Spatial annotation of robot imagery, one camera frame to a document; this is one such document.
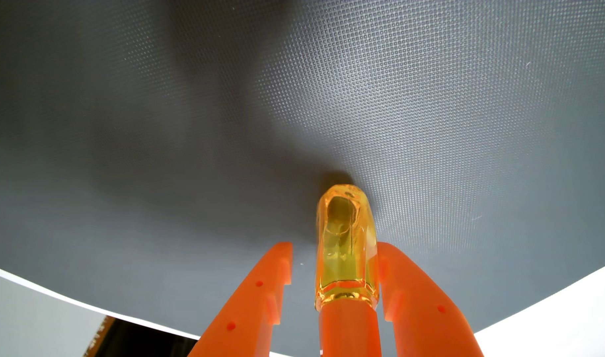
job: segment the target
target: white surface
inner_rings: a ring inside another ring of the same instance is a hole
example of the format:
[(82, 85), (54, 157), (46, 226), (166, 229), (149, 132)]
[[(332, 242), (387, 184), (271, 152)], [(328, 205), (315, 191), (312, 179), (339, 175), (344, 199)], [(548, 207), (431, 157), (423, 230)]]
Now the white surface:
[(103, 319), (0, 278), (0, 357), (82, 357)]
[(475, 337), (485, 357), (605, 357), (605, 267)]

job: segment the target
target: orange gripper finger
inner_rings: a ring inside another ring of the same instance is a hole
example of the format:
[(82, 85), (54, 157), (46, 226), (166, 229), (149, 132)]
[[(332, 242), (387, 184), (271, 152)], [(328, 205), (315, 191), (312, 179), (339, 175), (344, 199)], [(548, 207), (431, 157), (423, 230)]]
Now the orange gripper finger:
[(381, 357), (377, 314), (360, 300), (339, 298), (320, 310), (322, 357)]
[(417, 264), (388, 243), (377, 243), (377, 253), (398, 357), (483, 356), (465, 316)]
[(291, 284), (291, 243), (272, 247), (203, 332), (188, 357), (267, 357), (280, 324), (283, 285)]

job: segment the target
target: orange plastic gripper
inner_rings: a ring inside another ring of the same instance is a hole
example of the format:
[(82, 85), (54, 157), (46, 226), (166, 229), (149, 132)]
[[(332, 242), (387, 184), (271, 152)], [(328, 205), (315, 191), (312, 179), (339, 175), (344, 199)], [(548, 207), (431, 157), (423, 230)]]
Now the orange plastic gripper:
[[(315, 305), (322, 357), (381, 357), (379, 290), (398, 357), (482, 357), (470, 325), (441, 288), (402, 251), (377, 243), (364, 193), (340, 186), (318, 206)], [(280, 324), (283, 285), (291, 283), (291, 261), (291, 243), (272, 247), (188, 357), (268, 357), (272, 326)]]
[(219, 311), (188, 357), (269, 355), (280, 324), (283, 285), (291, 284), (291, 243), (278, 243), (254, 266)]
[(378, 243), (384, 319), (393, 322), (398, 357), (482, 357), (465, 316), (417, 264)]

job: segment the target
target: gray textured sheet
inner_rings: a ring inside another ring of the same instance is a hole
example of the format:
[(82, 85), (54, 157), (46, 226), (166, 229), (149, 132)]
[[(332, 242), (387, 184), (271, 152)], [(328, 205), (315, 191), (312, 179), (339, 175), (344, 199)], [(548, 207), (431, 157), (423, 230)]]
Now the gray textured sheet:
[(335, 170), (474, 330), (599, 269), (605, 1), (0, 1), (0, 268), (198, 335), (293, 241), (315, 356)]

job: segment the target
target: yellow translucent plastic part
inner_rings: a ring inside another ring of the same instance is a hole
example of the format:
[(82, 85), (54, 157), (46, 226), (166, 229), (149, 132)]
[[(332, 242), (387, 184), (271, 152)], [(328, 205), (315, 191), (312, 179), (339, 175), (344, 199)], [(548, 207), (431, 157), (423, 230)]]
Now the yellow translucent plastic part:
[(373, 214), (362, 190), (331, 187), (318, 203), (316, 310), (339, 298), (377, 307), (379, 277)]

